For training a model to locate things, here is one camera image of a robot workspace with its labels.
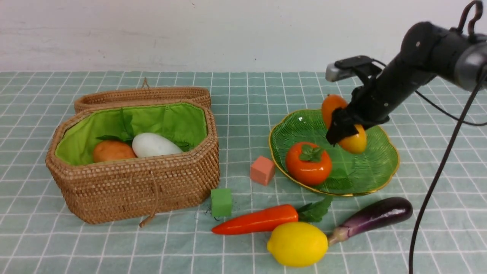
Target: carrot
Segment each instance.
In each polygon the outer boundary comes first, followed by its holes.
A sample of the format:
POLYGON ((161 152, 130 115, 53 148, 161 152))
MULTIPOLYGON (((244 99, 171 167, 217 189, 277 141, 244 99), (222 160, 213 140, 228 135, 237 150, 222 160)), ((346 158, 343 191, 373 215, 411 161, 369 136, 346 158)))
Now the carrot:
POLYGON ((331 201, 331 197, 326 197, 322 201, 306 204, 299 209, 290 204, 278 205, 235 217, 217 225, 211 231, 219 235, 241 235, 271 232, 279 225, 289 222, 320 222, 328 212, 331 201))

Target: green cube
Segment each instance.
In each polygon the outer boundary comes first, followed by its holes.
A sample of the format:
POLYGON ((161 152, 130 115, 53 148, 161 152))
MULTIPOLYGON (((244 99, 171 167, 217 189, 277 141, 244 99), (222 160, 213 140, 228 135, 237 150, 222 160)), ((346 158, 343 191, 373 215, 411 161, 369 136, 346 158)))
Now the green cube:
POLYGON ((211 215, 215 218, 232 215, 232 191, 229 188, 211 190, 211 215))

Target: basket string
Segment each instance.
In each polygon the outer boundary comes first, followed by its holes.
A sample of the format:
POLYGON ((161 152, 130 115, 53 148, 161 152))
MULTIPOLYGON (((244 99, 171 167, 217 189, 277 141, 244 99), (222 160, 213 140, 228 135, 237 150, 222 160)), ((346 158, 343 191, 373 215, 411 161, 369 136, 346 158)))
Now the basket string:
POLYGON ((147 77, 144 77, 144 82, 142 83, 142 86, 140 88, 143 89, 144 86, 147 86, 147 89, 150 90, 149 83, 147 83, 147 77))
POLYGON ((152 219, 154 219, 155 211, 157 209, 157 205, 159 204, 159 190, 157 189, 157 180, 155 179, 154 173, 152 172, 152 170, 150 171, 150 174, 152 175, 152 181, 154 182, 155 203, 154 203, 154 207, 152 208, 152 212, 150 213, 150 215, 147 216, 147 218, 145 218, 144 220, 142 220, 142 222, 140 222, 140 224, 139 224, 140 228, 143 228, 146 224, 148 224, 150 221, 152 221, 152 219))

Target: wicker basket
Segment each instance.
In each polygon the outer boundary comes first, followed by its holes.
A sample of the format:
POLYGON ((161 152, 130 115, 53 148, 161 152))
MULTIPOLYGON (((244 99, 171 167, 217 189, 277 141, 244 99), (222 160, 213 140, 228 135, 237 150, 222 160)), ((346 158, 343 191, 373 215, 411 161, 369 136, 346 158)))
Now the wicker basket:
POLYGON ((151 88, 147 85, 147 79, 145 79, 142 87, 138 89, 111 90, 84 95, 75 101, 75 112, 78 113, 85 109, 105 105, 116 107, 123 102, 165 99, 190 99, 203 107, 211 107, 210 92, 206 88, 192 86, 151 88))
POLYGON ((220 181, 218 136, 212 112, 189 99, 119 102, 83 110, 58 126, 46 156, 51 172, 71 212, 98 224, 194 207, 220 181), (135 158, 111 163, 72 166, 55 156, 65 132, 93 112, 130 106, 186 102, 203 109, 207 137, 194 149, 178 155, 135 158))

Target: white wall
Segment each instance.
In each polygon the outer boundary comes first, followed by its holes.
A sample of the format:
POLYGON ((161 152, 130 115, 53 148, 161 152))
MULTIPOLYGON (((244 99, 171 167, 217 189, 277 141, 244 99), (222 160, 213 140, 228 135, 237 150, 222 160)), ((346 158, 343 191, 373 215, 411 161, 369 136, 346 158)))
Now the white wall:
POLYGON ((413 24, 456 26, 469 2, 0 0, 0 70, 324 71, 389 61, 413 24))

